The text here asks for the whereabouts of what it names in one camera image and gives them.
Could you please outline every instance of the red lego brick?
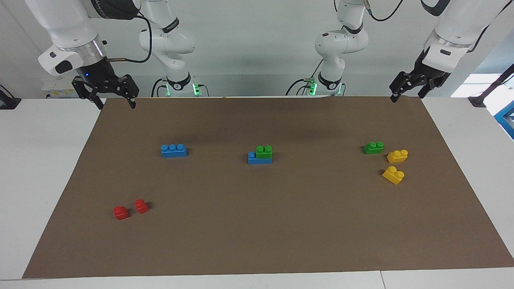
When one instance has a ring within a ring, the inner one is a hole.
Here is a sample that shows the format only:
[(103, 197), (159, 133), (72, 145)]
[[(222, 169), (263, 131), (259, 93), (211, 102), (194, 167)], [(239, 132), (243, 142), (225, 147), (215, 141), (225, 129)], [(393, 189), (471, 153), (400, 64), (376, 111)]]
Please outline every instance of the red lego brick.
[(114, 216), (121, 221), (123, 219), (130, 217), (129, 210), (127, 210), (127, 208), (123, 206), (116, 206), (114, 208)]
[(137, 200), (134, 202), (134, 206), (136, 207), (136, 210), (140, 213), (140, 214), (143, 214), (145, 213), (146, 211), (148, 211), (150, 208), (148, 207), (148, 205), (141, 199)]

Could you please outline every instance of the white table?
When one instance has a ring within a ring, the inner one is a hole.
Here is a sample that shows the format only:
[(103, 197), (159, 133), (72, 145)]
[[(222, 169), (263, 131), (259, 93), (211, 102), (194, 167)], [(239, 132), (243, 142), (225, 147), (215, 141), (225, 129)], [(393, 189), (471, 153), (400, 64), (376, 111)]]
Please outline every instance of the white table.
[[(513, 254), (514, 143), (467, 99), (427, 98), (424, 104)], [(0, 288), (514, 288), (514, 268), (17, 280), (98, 115), (80, 99), (27, 99), (16, 110), (0, 111)]]

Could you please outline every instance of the brown table mat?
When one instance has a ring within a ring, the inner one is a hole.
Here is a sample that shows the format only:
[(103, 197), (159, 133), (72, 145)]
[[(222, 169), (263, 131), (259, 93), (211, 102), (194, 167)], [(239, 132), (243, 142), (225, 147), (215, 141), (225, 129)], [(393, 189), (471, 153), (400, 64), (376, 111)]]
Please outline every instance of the brown table mat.
[[(161, 157), (179, 142), (187, 158)], [(257, 145), (272, 165), (247, 164)], [(108, 99), (24, 278), (510, 266), (417, 98)]]

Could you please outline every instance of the green lego brick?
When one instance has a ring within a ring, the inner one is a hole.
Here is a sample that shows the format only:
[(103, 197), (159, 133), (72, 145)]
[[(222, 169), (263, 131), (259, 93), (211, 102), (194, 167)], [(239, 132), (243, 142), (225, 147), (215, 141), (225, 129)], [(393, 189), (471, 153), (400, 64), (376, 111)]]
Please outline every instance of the green lego brick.
[(272, 158), (273, 157), (273, 149), (271, 146), (258, 146), (255, 149), (255, 158), (263, 159), (263, 158)]
[(384, 143), (381, 141), (379, 141), (379, 142), (372, 141), (372, 142), (366, 144), (366, 146), (364, 147), (364, 153), (367, 155), (379, 154), (383, 150), (384, 150)]

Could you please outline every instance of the blue object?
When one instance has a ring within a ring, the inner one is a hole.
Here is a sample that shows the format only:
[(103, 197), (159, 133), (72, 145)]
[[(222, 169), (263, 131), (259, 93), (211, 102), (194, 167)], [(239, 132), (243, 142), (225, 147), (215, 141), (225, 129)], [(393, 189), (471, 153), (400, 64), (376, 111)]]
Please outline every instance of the blue object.
[(514, 139), (514, 121), (512, 119), (513, 114), (514, 101), (494, 116), (496, 121), (503, 127), (503, 129), (510, 135), (512, 139)]
[(162, 157), (185, 157), (188, 155), (188, 149), (182, 143), (178, 145), (170, 144), (162, 145), (161, 147), (161, 155)]
[(248, 153), (249, 165), (267, 165), (271, 163), (271, 158), (255, 158), (255, 152)]

